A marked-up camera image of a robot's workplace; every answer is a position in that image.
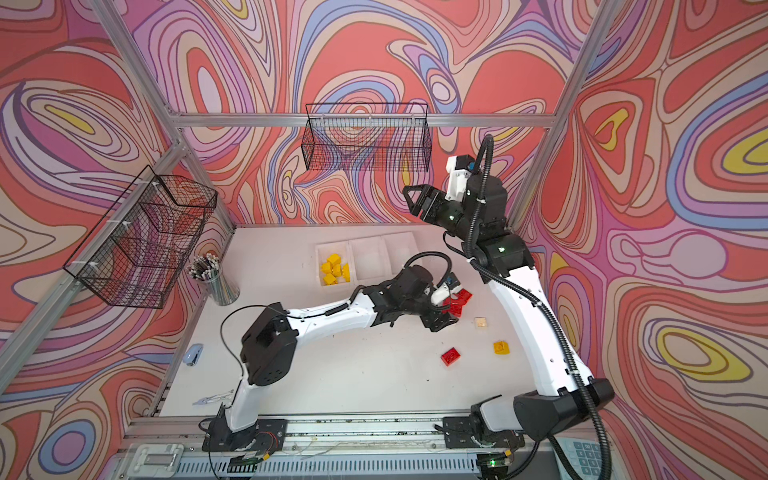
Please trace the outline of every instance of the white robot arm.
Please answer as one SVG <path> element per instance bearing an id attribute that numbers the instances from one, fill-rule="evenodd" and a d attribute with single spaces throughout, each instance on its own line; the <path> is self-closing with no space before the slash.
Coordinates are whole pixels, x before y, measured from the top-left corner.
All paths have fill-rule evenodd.
<path id="1" fill-rule="evenodd" d="M 511 271 L 507 278 L 526 289 L 530 289 L 532 292 L 538 293 L 542 290 L 536 270 L 526 266 Z M 546 320 L 538 312 L 538 309 L 529 300 L 516 295 L 510 289 L 497 282 L 491 281 L 488 286 L 503 305 L 515 328 L 515 332 L 520 337 L 525 355 L 528 357 L 528 361 L 533 368 L 533 376 L 538 394 L 559 397 L 559 392 L 562 389 L 568 392 L 576 391 L 573 377 L 566 372 L 567 365 L 557 337 Z M 376 305 L 364 291 L 365 289 L 358 290 L 351 302 L 349 300 L 342 300 L 309 309 L 287 310 L 285 315 L 265 310 L 262 316 L 272 317 L 271 321 L 273 323 L 287 323 L 288 331 L 285 332 L 286 337 L 295 335 L 294 338 L 296 340 L 295 347 L 290 349 L 290 355 L 293 356 L 295 348 L 300 348 L 313 340 L 350 329 L 374 326 L 378 315 Z M 538 296 L 542 302 L 548 305 L 543 294 L 539 293 Z M 330 315 L 325 314 L 325 312 L 332 312 L 333 310 L 338 311 Z M 448 321 L 450 323 L 446 323 L 444 326 L 455 322 L 453 317 Z M 283 335 L 283 333 L 276 329 L 271 335 L 278 337 Z M 590 369 L 578 358 L 578 354 L 575 351 L 571 350 L 571 352 L 577 360 L 581 377 L 585 379 L 591 378 L 592 372 Z M 248 373 L 240 380 L 231 408 L 226 410 L 227 424 L 232 432 L 239 432 L 249 428 L 256 422 L 260 411 L 259 406 L 268 391 L 268 385 L 282 378 L 290 367 L 290 362 L 286 366 L 285 361 L 281 362 L 278 359 L 272 369 L 266 368 L 269 372 L 264 372 L 264 368 L 259 368 L 260 365 L 257 365 L 254 360 L 248 358 L 249 354 L 246 353 L 245 348 L 243 348 L 242 355 L 246 357 Z M 260 386 L 253 383 L 254 378 L 256 378 L 258 383 L 266 383 L 266 385 Z M 491 431 L 523 431 L 515 415 L 512 400 L 512 398 L 500 396 L 484 402 L 480 406 L 485 424 Z"/>
<path id="2" fill-rule="evenodd" d="M 412 215 L 462 240 L 462 250 L 447 242 L 446 246 L 466 257 L 481 274 L 509 315 L 533 368 L 534 392 L 514 398 L 496 396 L 472 406 L 472 414 L 478 417 L 473 421 L 477 430 L 473 435 L 482 439 L 502 430 L 523 432 L 536 442 L 549 439 L 561 456 L 553 435 L 592 419 L 601 444 L 601 478 L 607 480 L 610 449 L 598 410 L 614 398 L 614 390 L 606 379 L 594 378 L 573 350 L 542 292 L 528 248 L 506 230 L 507 192 L 498 178 L 490 176 L 492 149 L 492 138 L 486 136 L 477 161 L 468 155 L 451 157 L 448 192 L 426 184 L 403 188 Z M 448 264 L 436 285 L 427 270 L 412 265 L 428 255 L 443 257 Z M 348 300 L 302 310 L 270 305 L 243 336 L 240 358 L 247 374 L 240 380 L 232 405 L 220 411 L 220 423 L 226 418 L 225 437 L 234 439 L 238 432 L 253 428 L 267 386 L 288 373 L 296 347 L 348 329 L 392 324 L 405 314 L 418 315 L 432 332 L 457 322 L 442 306 L 459 285 L 451 268 L 450 257 L 444 253 L 424 252 L 406 262 L 394 279 L 359 286 Z"/>

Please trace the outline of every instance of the black wire basket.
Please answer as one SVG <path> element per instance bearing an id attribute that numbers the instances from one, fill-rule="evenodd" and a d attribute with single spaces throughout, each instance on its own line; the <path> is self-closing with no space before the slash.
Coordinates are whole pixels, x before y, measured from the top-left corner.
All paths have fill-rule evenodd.
<path id="1" fill-rule="evenodd" d="M 106 241 L 87 261 L 71 261 L 101 227 L 100 222 L 64 265 L 64 270 L 108 305 L 163 308 L 216 208 L 214 189 L 186 177 L 156 175 L 151 169 L 150 180 L 140 182 L 145 171 L 121 198 L 134 184 L 146 183 L 144 191 Z"/>
<path id="2" fill-rule="evenodd" d="M 428 112 L 422 102 L 307 104 L 306 169 L 428 171 Z"/>

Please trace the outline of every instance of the colorful wall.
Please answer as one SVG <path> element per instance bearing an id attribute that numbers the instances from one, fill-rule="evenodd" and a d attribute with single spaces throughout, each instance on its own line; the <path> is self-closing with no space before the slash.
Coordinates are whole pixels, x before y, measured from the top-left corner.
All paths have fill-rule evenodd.
<path id="1" fill-rule="evenodd" d="M 438 113 L 552 112 L 591 23 L 590 2 L 134 2 L 122 7 L 175 111 L 304 112 L 319 101 L 425 101 Z M 489 129 L 433 131 L 428 174 L 305 172 L 301 128 L 185 134 L 235 223 L 411 221 L 405 184 Z M 514 190 L 542 130 L 494 129 Z"/>
<path id="2" fill-rule="evenodd" d="M 627 3 L 525 239 L 629 478 L 768 478 L 768 3 Z"/>
<path id="3" fill-rule="evenodd" d="M 0 5 L 0 345 L 168 149 L 86 3 Z M 209 223 L 198 248 L 220 250 L 220 232 Z M 0 478 L 96 478 L 153 399 L 199 296 L 182 283 L 164 310 L 137 310 L 78 295 L 0 396 Z"/>

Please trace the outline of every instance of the yellow lego brick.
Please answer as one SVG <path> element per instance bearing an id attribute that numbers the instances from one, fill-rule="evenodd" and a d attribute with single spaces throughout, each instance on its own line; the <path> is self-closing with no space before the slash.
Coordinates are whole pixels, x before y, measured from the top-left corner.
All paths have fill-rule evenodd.
<path id="1" fill-rule="evenodd" d="M 496 355 L 509 355 L 509 345 L 504 340 L 493 344 L 493 351 Z"/>

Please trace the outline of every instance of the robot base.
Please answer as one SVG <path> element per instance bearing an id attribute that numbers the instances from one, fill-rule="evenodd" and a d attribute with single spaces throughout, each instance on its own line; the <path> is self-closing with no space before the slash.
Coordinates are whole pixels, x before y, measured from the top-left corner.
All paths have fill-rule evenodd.
<path id="1" fill-rule="evenodd" d="M 525 446 L 525 440 L 511 430 L 487 432 L 480 435 L 477 420 L 472 415 L 466 417 L 443 417 L 442 432 L 445 447 L 448 449 L 509 449 L 513 452 Z"/>
<path id="2" fill-rule="evenodd" d="M 200 428 L 207 433 L 203 440 L 203 452 L 269 452 L 283 449 L 287 420 L 259 419 L 256 424 L 239 432 L 232 432 L 227 426 L 224 407 L 219 407 L 215 418 L 200 422 Z"/>

